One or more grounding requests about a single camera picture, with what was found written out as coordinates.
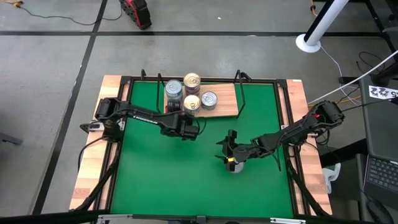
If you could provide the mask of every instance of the wooden board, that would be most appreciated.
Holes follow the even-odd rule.
[[[308,106],[305,98],[304,87],[301,80],[286,80],[287,89],[289,92],[290,106],[292,107],[293,120],[298,121],[307,114]],[[288,124],[287,110],[285,105],[284,92],[282,88],[279,88],[279,96],[282,107],[282,115],[284,117],[284,123]],[[308,137],[307,142],[316,146],[314,138]],[[293,156],[293,148],[289,149],[290,155]],[[311,192],[315,200],[321,205],[322,209],[327,213],[331,214],[331,207],[329,196],[326,191],[326,183],[323,178],[322,167],[319,159],[319,153],[316,148],[309,144],[304,144],[300,152],[300,158],[302,163],[302,169],[304,174],[305,186]],[[292,164],[296,167],[294,158],[291,158]],[[295,185],[295,194],[298,205],[299,214],[304,214],[303,201],[301,198],[300,189]]]
[[[99,91],[98,101],[104,97],[113,97],[118,95],[119,83],[121,80],[120,75],[105,75],[101,89]],[[289,89],[290,105],[292,107],[294,121],[301,119],[303,115],[308,112],[307,100],[305,99],[305,93],[301,80],[287,80]],[[284,95],[282,88],[279,88],[280,101],[282,106],[282,114],[284,117],[284,123],[288,124],[286,105],[284,103]],[[89,133],[87,142],[92,141],[102,135],[102,132]],[[309,138],[308,142],[315,145],[315,140]],[[88,147],[83,155],[81,161],[80,171],[76,180],[75,189],[73,191],[70,208],[76,208],[79,206],[84,199],[90,194],[95,185],[99,181],[101,166],[104,159],[106,143],[99,141],[96,144]],[[323,179],[322,167],[320,165],[318,151],[308,144],[303,145],[300,153],[305,185],[314,196],[315,200],[321,205],[321,207],[331,214],[331,207],[329,197],[326,192],[325,181]],[[299,189],[296,188],[296,197],[298,211],[300,214],[303,212],[303,203]],[[104,201],[108,193],[108,185],[105,185],[103,194],[101,197],[100,208],[104,208]]]
[[[98,99],[96,102],[97,107],[100,99],[105,97],[117,97],[119,86],[120,86],[120,75],[105,75],[101,89],[99,91]],[[127,88],[125,87],[123,91],[123,100],[126,100]],[[90,132],[87,137],[87,142],[92,142],[102,136],[102,131]],[[114,151],[116,149],[116,144],[112,145],[111,151],[111,161],[114,156]],[[70,209],[77,208],[84,199],[93,191],[95,185],[100,179],[101,167],[104,160],[106,148],[106,141],[98,141],[93,145],[87,147],[83,153],[81,159],[80,170],[76,179],[75,189],[73,191],[72,199],[69,205]],[[108,196],[109,181],[104,186],[103,194],[101,196],[101,204],[99,208],[105,208],[106,197]]]
[[[215,84],[215,85],[201,85],[199,98],[204,92],[212,91],[217,95],[217,105],[214,110],[207,111],[200,108],[199,113],[195,117],[217,117],[217,116],[236,116],[238,115],[238,102],[236,101],[235,86],[230,84]],[[184,87],[182,88],[183,97],[185,93]],[[164,93],[164,106],[167,105],[166,92]]]

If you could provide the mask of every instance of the wooden table edge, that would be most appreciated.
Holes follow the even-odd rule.
[[[121,77],[122,77],[121,75],[104,76],[95,108],[97,107],[98,102],[101,98],[117,97]],[[296,121],[301,119],[301,117],[308,112],[307,100],[305,98],[305,93],[301,80],[286,80],[286,82],[289,92],[290,105],[292,108],[292,115],[294,117],[294,121]],[[283,94],[283,89],[281,87],[279,88],[279,97],[282,107],[282,116],[284,118],[284,123],[288,124],[289,122],[287,120],[287,111],[284,101],[284,94]],[[87,143],[100,137],[101,135],[102,132],[100,131],[89,133],[87,138]],[[312,138],[308,138],[307,141],[316,145],[315,140]],[[100,141],[97,144],[87,147],[87,149],[85,150],[85,153],[83,154],[83,159],[81,160],[81,169],[78,173],[78,177],[76,178],[76,184],[70,202],[70,209],[79,206],[84,201],[84,199],[90,194],[95,185],[98,183],[100,177],[100,170],[103,163],[103,157],[104,157],[103,152],[105,147],[106,143],[104,141]],[[318,151],[314,149],[312,146],[304,145],[302,146],[300,157],[302,160],[304,179],[306,180],[305,185],[308,187],[309,191],[315,197],[315,200],[321,205],[321,207],[326,212],[331,214],[330,201],[328,198],[328,194],[326,192],[326,185],[322,174],[322,167],[320,165]],[[108,187],[109,187],[109,181],[104,186],[99,208],[105,208],[104,201],[106,200]],[[297,187],[295,187],[295,193],[297,198],[298,212],[299,214],[304,214],[301,194],[299,193],[299,189]]]

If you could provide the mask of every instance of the red power tool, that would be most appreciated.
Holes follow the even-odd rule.
[[[119,0],[119,2],[124,12],[126,12],[141,30],[152,25],[145,0]]]

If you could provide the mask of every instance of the white base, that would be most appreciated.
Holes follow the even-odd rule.
[[[315,53],[319,51],[319,49],[321,49],[320,41],[318,41],[318,43],[315,44],[314,46],[310,46],[304,41],[304,36],[305,34],[301,34],[296,38],[296,45],[299,47],[300,50],[306,53]]]

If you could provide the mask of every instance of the white label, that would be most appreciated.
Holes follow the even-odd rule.
[[[139,119],[141,121],[146,121],[146,122],[149,122],[149,123],[152,123],[152,124],[157,124],[156,121],[151,121],[149,119],[141,118],[141,117],[138,117],[138,116],[135,116],[135,115],[133,116],[133,118]]]
[[[389,99],[398,96],[398,90],[369,85],[369,96],[377,99]]]

